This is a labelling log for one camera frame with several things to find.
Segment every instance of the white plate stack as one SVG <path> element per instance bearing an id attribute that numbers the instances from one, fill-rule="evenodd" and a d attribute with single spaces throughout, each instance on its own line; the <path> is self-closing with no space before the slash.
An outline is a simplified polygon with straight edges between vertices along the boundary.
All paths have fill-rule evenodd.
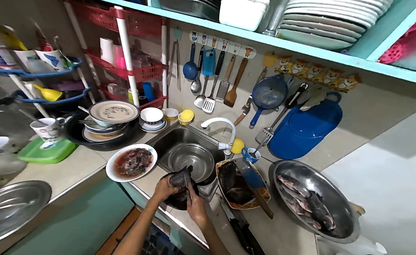
<path id="1" fill-rule="evenodd" d="M 290 0 L 277 37 L 322 49 L 351 46 L 393 0 Z"/>

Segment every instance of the white faucet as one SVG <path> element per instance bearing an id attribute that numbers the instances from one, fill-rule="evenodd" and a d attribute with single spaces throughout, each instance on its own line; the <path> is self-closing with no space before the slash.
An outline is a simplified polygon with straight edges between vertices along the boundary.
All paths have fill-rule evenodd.
<path id="1" fill-rule="evenodd" d="M 232 148 L 233 142 L 235 141 L 235 134 L 236 134 L 235 125 L 233 124 L 233 122 L 231 122 L 229 119 L 226 119 L 226 118 L 215 117 L 215 118 L 206 120 L 200 125 L 202 126 L 203 129 L 206 129 L 211 123 L 217 122 L 217 121 L 227 122 L 228 124 L 232 126 L 232 136 L 230 137 L 230 141 L 228 142 L 228 144 L 224 142 L 220 142 L 217 144 L 217 148 L 219 150 L 224 150 L 224 154 L 226 156 L 229 156 L 232 153 L 230 149 Z"/>

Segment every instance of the tile countertop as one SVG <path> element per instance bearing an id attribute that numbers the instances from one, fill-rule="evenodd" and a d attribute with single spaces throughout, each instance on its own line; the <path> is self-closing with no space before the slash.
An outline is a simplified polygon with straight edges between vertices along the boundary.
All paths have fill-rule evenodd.
<path id="1" fill-rule="evenodd" d="M 154 134 L 150 133 L 141 134 L 134 143 L 146 143 L 154 136 Z M 213 134 L 213 137 L 217 140 L 226 142 L 226 139 L 222 137 L 222 134 Z M 88 177 L 103 170 L 109 158 L 115 153 L 116 151 L 97 152 L 84 146 L 79 146 L 73 154 L 60 163 L 49 165 L 28 164 L 24 171 L 14 178 L 10 184 L 26 180 L 46 181 L 52 187 L 50 202 L 53 202 Z M 262 177 L 266 181 L 268 181 L 268 168 L 271 164 L 272 162 L 265 158 L 262 158 L 255 163 L 256 168 L 260 171 Z M 156 167 L 146 176 L 133 181 L 133 183 L 148 196 L 152 196 L 156 183 L 166 173 L 165 170 L 156 165 Z M 274 199 L 275 198 L 268 202 L 269 207 L 274 212 L 273 220 L 269 219 L 265 212 L 260 208 L 242 210 L 244 217 L 250 224 L 250 231 L 261 244 L 263 251 L 267 255 L 316 255 L 317 249 L 314 235 L 296 225 L 285 212 L 278 207 Z M 200 229 L 191 220 L 186 211 L 179 211 L 169 206 L 164 209 L 183 223 L 201 240 L 205 241 Z M 214 196 L 209 203 L 209 207 L 206 206 L 206 210 L 230 253 L 247 254 L 236 238 L 228 218 L 219 203 L 218 196 Z"/>

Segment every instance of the red plastic basket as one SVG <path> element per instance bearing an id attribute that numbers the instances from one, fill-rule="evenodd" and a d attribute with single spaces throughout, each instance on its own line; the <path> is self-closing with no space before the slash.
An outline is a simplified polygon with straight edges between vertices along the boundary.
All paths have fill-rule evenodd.
<path id="1" fill-rule="evenodd" d="M 128 75 L 133 75 L 136 78 L 136 82 L 143 82 L 147 80 L 162 78 L 162 70 L 169 68 L 169 66 L 164 65 L 159 61 L 149 58 L 151 66 L 128 71 L 126 69 L 116 67 L 113 64 L 102 60 L 100 57 L 99 48 L 87 49 L 85 50 L 85 53 L 92 58 L 94 65 L 106 69 L 107 71 L 114 73 L 125 80 L 128 80 Z"/>
<path id="2" fill-rule="evenodd" d="M 98 26 L 118 32 L 117 19 L 126 20 L 126 29 L 130 35 L 161 36 L 162 18 L 157 15 L 135 10 L 119 10 L 111 7 L 109 10 L 70 1 L 77 17 L 92 22 Z"/>
<path id="3" fill-rule="evenodd" d="M 120 101 L 128 101 L 128 98 L 122 98 L 122 97 L 118 97 L 115 96 L 111 93 L 109 93 L 109 91 L 107 90 L 107 85 L 108 83 L 105 84 L 101 84 L 98 88 L 104 93 L 104 95 L 106 95 L 107 98 L 112 99 L 112 100 L 120 100 Z M 142 89 L 142 83 L 137 83 L 137 88 L 138 89 Z M 169 97 L 165 97 L 162 95 L 162 92 L 160 90 L 157 89 L 153 89 L 154 92 L 154 98 L 156 98 L 154 101 L 148 102 L 144 105 L 141 105 L 139 107 L 140 110 L 143 110 L 145 108 L 148 107 L 155 107 L 155 108 L 162 108 L 162 106 L 164 105 L 164 100 L 169 98 Z"/>

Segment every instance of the blue strainer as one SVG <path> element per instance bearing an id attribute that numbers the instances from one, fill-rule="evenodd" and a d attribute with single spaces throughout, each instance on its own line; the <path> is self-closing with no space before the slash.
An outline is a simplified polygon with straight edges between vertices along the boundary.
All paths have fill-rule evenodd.
<path id="1" fill-rule="evenodd" d="M 252 90 L 252 99 L 258 110 L 250 121 L 251 126 L 257 124 L 263 110 L 279 107 L 288 95 L 288 86 L 281 74 L 262 79 Z"/>

